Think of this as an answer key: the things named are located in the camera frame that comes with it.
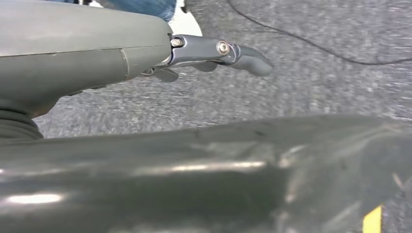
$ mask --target black cable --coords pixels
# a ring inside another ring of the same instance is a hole
[[[340,54],[338,54],[338,53],[336,53],[336,52],[334,52],[334,51],[332,51],[332,50],[330,50],[330,49],[327,49],[327,48],[324,48],[324,47],[322,47],[322,46],[320,46],[320,45],[317,45],[317,44],[315,44],[314,42],[312,42],[312,41],[310,41],[310,40],[308,40],[308,39],[306,39],[306,38],[303,38],[303,37],[301,37],[301,36],[298,36],[298,35],[293,34],[293,33],[291,33],[291,32],[285,31],[285,30],[283,30],[283,29],[275,28],[275,27],[266,25],[266,24],[264,24],[264,23],[261,23],[261,22],[255,20],[255,19],[251,18],[250,16],[247,16],[246,14],[242,13],[241,11],[239,11],[239,10],[233,5],[232,0],[226,0],[226,2],[227,2],[227,4],[230,6],[230,8],[232,8],[233,11],[235,11],[236,13],[238,13],[240,16],[244,17],[245,19],[247,19],[247,20],[249,20],[249,21],[251,21],[251,22],[253,22],[253,23],[257,24],[257,25],[260,25],[260,26],[262,26],[262,27],[275,30],[275,32],[271,31],[270,33],[281,33],[281,34],[284,34],[284,35],[286,35],[286,36],[289,36],[289,37],[295,38],[295,39],[297,39],[297,40],[303,41],[303,42],[305,42],[305,43],[307,43],[307,44],[310,44],[310,45],[313,46],[313,47],[316,47],[316,48],[318,48],[318,49],[320,49],[320,50],[322,50],[322,51],[324,51],[324,52],[326,52],[326,53],[329,53],[329,54],[331,54],[331,55],[333,55],[333,56],[335,56],[335,57],[337,57],[337,58],[340,58],[340,59],[342,59],[343,61],[346,61],[346,62],[355,63],[355,64],[359,64],[359,65],[364,65],[364,66],[383,66],[383,65],[390,65],[390,64],[400,64],[400,63],[404,63],[404,62],[412,62],[412,58],[404,58],[404,59],[399,59],[399,60],[394,60],[394,61],[376,62],[376,63],[356,61],[356,60],[354,60],[354,59],[344,57],[344,56],[342,56],[342,55],[340,55]]]

